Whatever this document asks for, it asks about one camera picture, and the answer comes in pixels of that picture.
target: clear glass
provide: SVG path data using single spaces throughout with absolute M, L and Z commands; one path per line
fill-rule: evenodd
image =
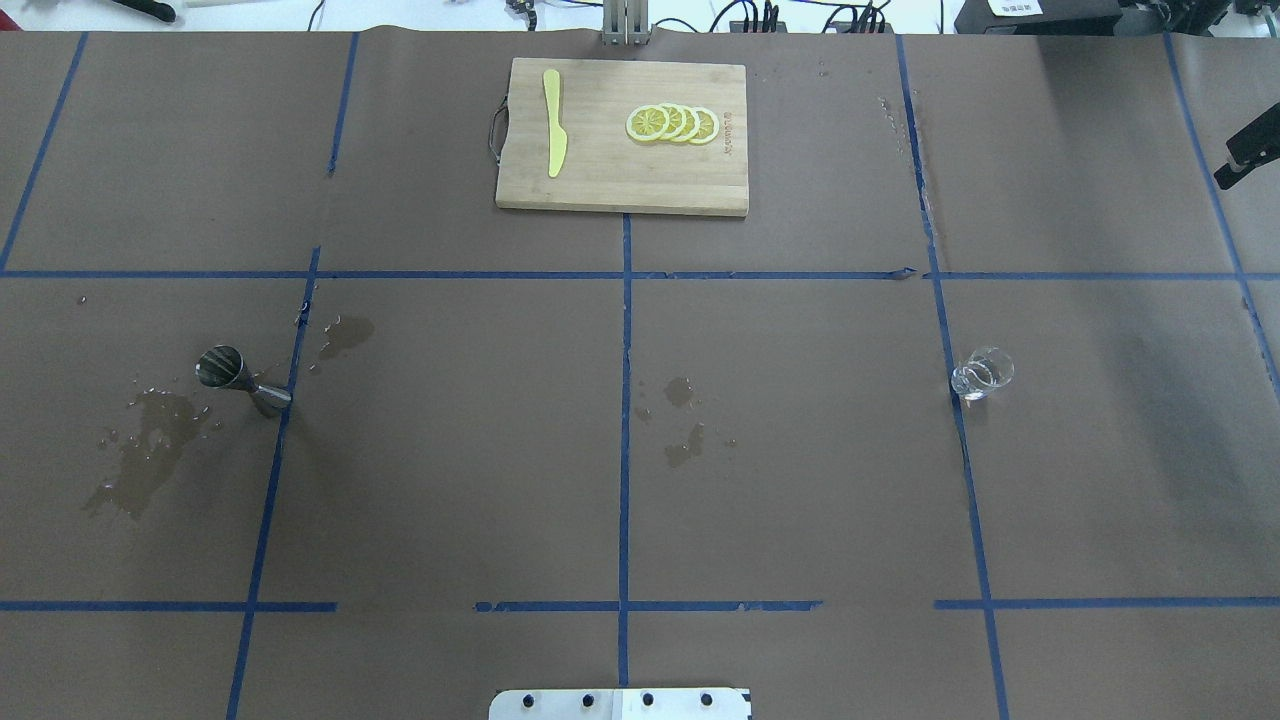
M 998 347 L 979 347 L 951 372 L 951 389 L 960 400 L 982 400 L 1014 379 L 1014 359 Z

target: jigger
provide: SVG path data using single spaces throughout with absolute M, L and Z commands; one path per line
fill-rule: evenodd
M 253 401 L 257 411 L 268 418 L 275 418 L 280 410 L 293 402 L 289 391 L 259 384 L 253 379 L 253 373 L 250 373 L 248 368 L 244 366 L 244 357 L 241 356 L 239 350 L 229 345 L 219 345 L 201 355 L 200 360 L 196 361 L 196 377 L 205 387 L 243 389 Z

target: sliced lemon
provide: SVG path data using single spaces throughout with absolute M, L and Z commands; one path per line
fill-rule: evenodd
M 689 142 L 690 140 L 692 140 L 694 137 L 698 136 L 699 128 L 703 127 L 703 117 L 701 117 L 700 113 L 695 113 L 694 109 L 689 108 L 687 105 L 681 105 L 680 108 L 681 108 L 681 110 L 686 115 L 689 115 L 690 120 L 692 120 L 692 122 L 689 123 L 689 128 L 685 132 L 682 132 L 682 133 L 677 135 L 676 137 L 671 138 L 671 141 L 672 142 Z
M 689 138 L 690 145 L 707 145 L 708 142 L 716 140 L 719 135 L 719 115 L 712 113 L 707 108 L 691 108 L 695 115 L 698 115 L 698 131 L 694 136 Z
M 653 142 L 667 132 L 671 115 L 662 105 L 641 105 L 627 115 L 627 135 L 637 142 Z
M 663 102 L 662 108 L 667 110 L 667 132 L 662 133 L 663 140 L 671 140 L 678 135 L 684 135 L 689 126 L 692 123 L 687 108 L 684 105 L 677 105 L 675 102 Z

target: wooden cutting board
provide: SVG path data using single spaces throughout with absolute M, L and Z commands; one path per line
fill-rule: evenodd
M 568 151 L 548 176 L 543 70 L 561 73 Z M 721 118 L 701 146 L 631 140 L 640 105 L 700 105 Z M 748 210 L 746 68 L 695 63 L 516 58 L 509 126 L 498 169 L 499 208 L 744 217 Z

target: yellow knife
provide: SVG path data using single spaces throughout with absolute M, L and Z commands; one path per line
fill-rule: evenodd
M 543 91 L 547 94 L 547 126 L 550 128 L 550 158 L 547 174 L 556 177 L 564 165 L 568 133 L 559 124 L 559 70 L 543 72 Z

